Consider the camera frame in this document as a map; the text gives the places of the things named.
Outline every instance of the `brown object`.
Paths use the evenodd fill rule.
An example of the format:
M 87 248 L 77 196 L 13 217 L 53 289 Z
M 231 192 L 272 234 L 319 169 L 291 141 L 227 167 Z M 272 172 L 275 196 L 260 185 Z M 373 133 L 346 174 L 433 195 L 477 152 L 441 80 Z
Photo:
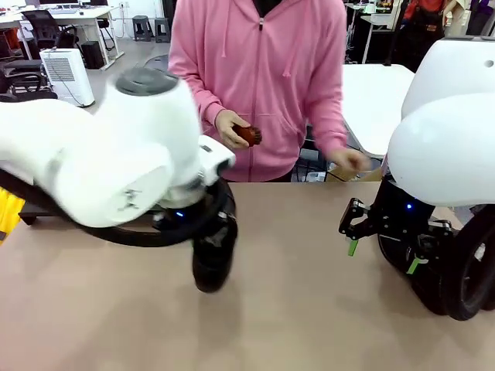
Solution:
M 431 314 L 376 237 L 347 256 L 340 217 L 378 184 L 231 184 L 239 240 L 213 295 L 194 286 L 190 241 L 125 247 L 21 222 L 0 247 L 0 369 L 493 370 L 495 313 Z
M 239 125 L 235 125 L 233 127 L 234 133 L 243 138 L 249 146 L 259 145 L 263 137 L 261 136 L 261 130 L 255 128 L 254 126 L 250 126 L 249 128 L 243 128 Z

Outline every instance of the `stool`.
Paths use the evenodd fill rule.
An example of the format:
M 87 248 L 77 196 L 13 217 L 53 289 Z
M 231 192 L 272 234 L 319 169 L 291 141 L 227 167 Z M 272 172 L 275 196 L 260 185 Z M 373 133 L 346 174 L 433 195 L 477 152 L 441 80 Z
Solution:
M 155 20 L 155 35 L 155 41 L 157 43 L 170 43 L 169 19 L 157 18 Z
M 134 29 L 134 41 L 152 41 L 152 25 L 146 15 L 137 15 L 132 18 L 132 28 Z

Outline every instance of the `hoodie pocket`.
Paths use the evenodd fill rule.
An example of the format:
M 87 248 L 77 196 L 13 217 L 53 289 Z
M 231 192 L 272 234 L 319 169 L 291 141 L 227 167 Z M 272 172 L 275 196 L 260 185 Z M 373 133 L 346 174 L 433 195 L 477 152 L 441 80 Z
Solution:
M 277 114 L 256 115 L 254 123 L 263 137 L 259 146 L 254 148 L 255 162 L 269 168 L 278 168 L 294 164 L 299 157 L 300 142 L 304 135 L 286 119 Z

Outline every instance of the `white table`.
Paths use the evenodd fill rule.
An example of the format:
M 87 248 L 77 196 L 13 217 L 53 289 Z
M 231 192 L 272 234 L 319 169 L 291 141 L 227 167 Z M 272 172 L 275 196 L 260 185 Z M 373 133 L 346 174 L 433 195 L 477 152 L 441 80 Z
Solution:
M 343 118 L 360 150 L 371 158 L 387 154 L 413 78 L 413 72 L 399 65 L 343 67 Z
M 360 10 L 364 10 L 366 8 L 366 5 L 358 5 L 358 4 L 353 4 L 352 2 L 345 4 L 347 8 L 351 8 L 353 10 L 353 18 L 352 21 L 347 27 L 347 36 L 346 36 L 346 50 L 350 49 L 350 44 L 353 40 L 353 35 L 354 35 L 354 23 L 356 21 L 356 14 Z
M 340 217 L 378 186 L 232 184 L 240 232 L 216 294 L 194 287 L 190 242 L 124 247 L 56 218 L 20 223 L 0 247 L 0 368 L 493 371 L 495 312 L 429 313 L 376 238 L 347 256 Z
M 0 29 L 21 29 L 21 26 L 19 24 L 19 16 L 17 14 L 7 14 L 7 15 L 0 15 Z M 24 37 L 24 34 L 21 32 L 21 41 L 24 44 L 24 47 L 26 48 L 26 52 L 28 54 L 28 57 L 32 59 L 31 57 L 31 52 L 29 51 L 28 43 L 26 42 L 26 38 Z
M 118 49 L 117 37 L 115 37 L 114 24 L 112 22 L 112 17 L 111 17 L 111 11 L 117 8 L 118 7 L 116 6 L 99 6 L 93 9 L 78 9 L 77 12 L 71 14 L 52 14 L 52 17 L 54 17 L 56 22 L 61 26 L 66 26 L 66 25 L 91 26 L 91 28 L 94 28 L 95 33 L 98 37 L 100 50 L 105 61 L 105 65 L 101 67 L 101 70 L 106 70 L 112 64 L 115 63 L 115 60 L 117 60 L 118 58 L 124 55 L 124 53 Z M 113 57 L 110 57 L 108 55 L 108 51 L 104 45 L 103 37 L 99 32 L 98 19 L 108 19 L 108 22 L 110 23 L 111 34 L 115 42 L 115 51 L 117 52 L 117 54 Z M 21 13 L 4 15 L 0 17 L 0 29 L 6 29 L 12 27 L 16 27 L 20 29 L 21 40 L 24 43 L 26 52 L 28 53 L 28 57 L 32 59 L 31 53 L 29 52 L 29 47 L 27 46 L 26 43 L 24 30 L 22 29 L 23 23 L 28 23 L 28 21 L 22 19 Z
M 361 19 L 370 23 L 370 31 L 368 32 L 368 38 L 366 40 L 366 46 L 364 47 L 363 60 L 361 61 L 362 64 L 365 64 L 366 58 L 368 56 L 368 50 L 370 48 L 370 41 L 371 41 L 371 34 L 373 33 L 373 27 L 374 26 L 386 26 L 387 22 L 385 22 L 384 20 L 375 21 L 375 20 L 371 19 L 371 15 L 364 15 L 361 17 Z

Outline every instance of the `computer monitor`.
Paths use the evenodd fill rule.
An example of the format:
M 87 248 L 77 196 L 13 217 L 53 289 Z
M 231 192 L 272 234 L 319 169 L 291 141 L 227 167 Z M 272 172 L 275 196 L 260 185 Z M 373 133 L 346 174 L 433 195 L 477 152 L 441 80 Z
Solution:
M 79 4 L 77 0 L 39 0 L 40 5 L 71 5 Z
M 91 0 L 92 6 L 108 6 L 108 0 Z

